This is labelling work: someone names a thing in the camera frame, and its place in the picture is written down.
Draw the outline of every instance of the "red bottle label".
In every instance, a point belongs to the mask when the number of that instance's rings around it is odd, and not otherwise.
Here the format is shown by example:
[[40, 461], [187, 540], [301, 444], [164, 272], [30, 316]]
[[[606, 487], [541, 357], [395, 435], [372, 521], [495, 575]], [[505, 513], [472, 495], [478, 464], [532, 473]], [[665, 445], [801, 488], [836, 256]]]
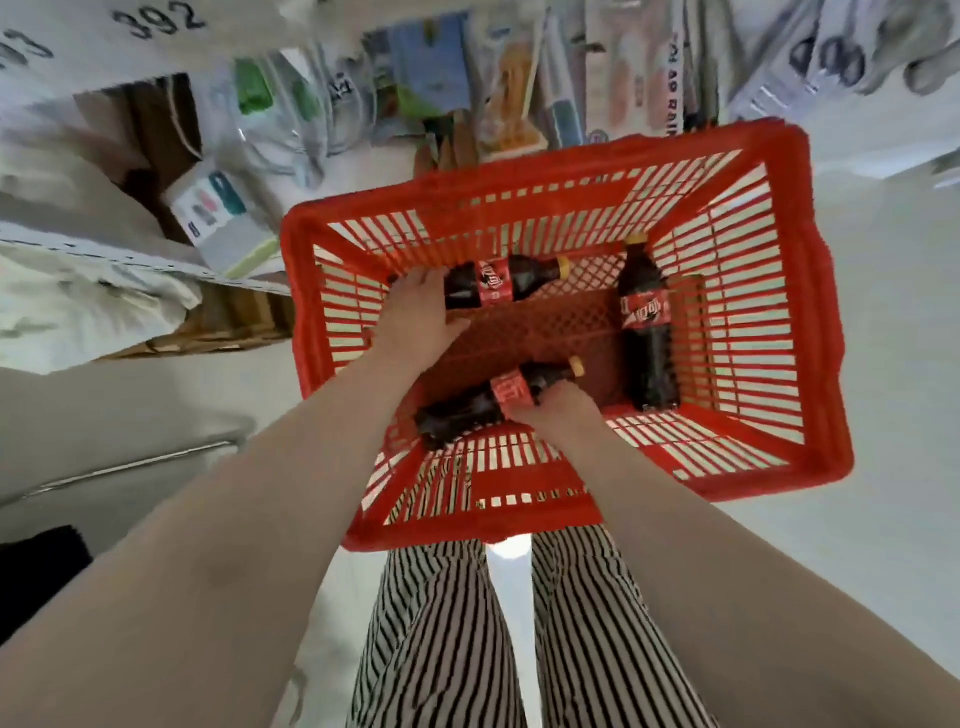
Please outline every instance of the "red bottle label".
[[481, 260], [476, 270], [480, 305], [509, 303], [514, 299], [514, 282], [510, 277], [510, 261], [507, 258]]
[[490, 386], [504, 414], [511, 404], [526, 404], [531, 407], [534, 405], [534, 396], [530, 394], [527, 380], [523, 378], [519, 369], [514, 369], [503, 376], [495, 376], [490, 380]]
[[669, 324], [670, 295], [665, 288], [624, 296], [620, 299], [624, 328], [648, 328]]

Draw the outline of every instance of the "cola bottle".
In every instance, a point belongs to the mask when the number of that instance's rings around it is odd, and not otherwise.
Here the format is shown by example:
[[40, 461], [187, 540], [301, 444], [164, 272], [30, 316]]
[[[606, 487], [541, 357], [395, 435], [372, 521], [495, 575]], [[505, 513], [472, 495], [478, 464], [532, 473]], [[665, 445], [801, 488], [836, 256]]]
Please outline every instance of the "cola bottle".
[[422, 407], [414, 417], [417, 432], [428, 449], [442, 449], [474, 429], [502, 423], [506, 420], [504, 406], [533, 405], [539, 401], [540, 393], [558, 381], [572, 381], [584, 373], [579, 356], [571, 356], [565, 364], [528, 361], [512, 372], [470, 387], [456, 397]]
[[511, 255], [464, 263], [452, 268], [446, 276], [446, 308], [480, 308], [523, 301], [547, 283], [566, 280], [569, 275], [570, 261], [563, 255], [547, 260]]
[[627, 397], [642, 412], [680, 404], [671, 360], [670, 298], [660, 268], [646, 253], [646, 235], [627, 238], [627, 262], [616, 281], [623, 313]]

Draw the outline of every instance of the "black and white striped pants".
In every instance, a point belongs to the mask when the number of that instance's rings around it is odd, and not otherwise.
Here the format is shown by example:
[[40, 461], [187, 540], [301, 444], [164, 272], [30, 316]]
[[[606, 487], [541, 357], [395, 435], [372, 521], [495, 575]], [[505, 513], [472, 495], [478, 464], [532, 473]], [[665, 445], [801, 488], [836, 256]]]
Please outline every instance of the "black and white striped pants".
[[[602, 526], [533, 537], [543, 725], [715, 728]], [[393, 551], [348, 726], [526, 726], [477, 541]]]

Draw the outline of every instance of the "tiled floor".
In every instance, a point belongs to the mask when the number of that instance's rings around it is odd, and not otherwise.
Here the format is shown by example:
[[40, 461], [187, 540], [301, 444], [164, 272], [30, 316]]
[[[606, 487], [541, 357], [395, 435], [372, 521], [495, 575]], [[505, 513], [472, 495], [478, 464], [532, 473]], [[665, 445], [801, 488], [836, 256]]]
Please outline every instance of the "tiled floor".
[[[857, 468], [835, 486], [723, 508], [960, 675], [960, 344], [949, 334], [960, 309], [960, 196], [925, 182], [829, 180], [818, 180], [817, 196], [840, 290]], [[0, 371], [0, 493], [253, 432], [299, 399], [289, 345], [49, 377]], [[0, 541], [77, 522], [95, 549], [106, 548], [209, 462], [4, 509]], [[343, 724], [383, 561], [341, 552], [330, 568], [298, 660], [308, 680], [304, 728]], [[492, 561], [492, 570], [533, 713], [529, 562]]]

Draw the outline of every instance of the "plastic basket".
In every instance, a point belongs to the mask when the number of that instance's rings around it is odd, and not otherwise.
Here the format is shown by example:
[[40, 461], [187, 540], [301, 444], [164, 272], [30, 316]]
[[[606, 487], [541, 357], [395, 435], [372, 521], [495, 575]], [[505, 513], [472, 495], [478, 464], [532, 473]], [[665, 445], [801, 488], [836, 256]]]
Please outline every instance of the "plastic basket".
[[[647, 231], [670, 276], [683, 398], [673, 412], [637, 414], [623, 395], [613, 287], [634, 231]], [[437, 174], [297, 206], [281, 237], [305, 397], [368, 347], [390, 274], [508, 253], [573, 261], [567, 281], [527, 302], [451, 314], [473, 326], [397, 411], [347, 548], [492, 542], [601, 521], [569, 463], [522, 425], [441, 452], [416, 438], [418, 406], [528, 359], [579, 354], [610, 426], [710, 500], [822, 485], [852, 469], [832, 261], [797, 128], [739, 124]]]

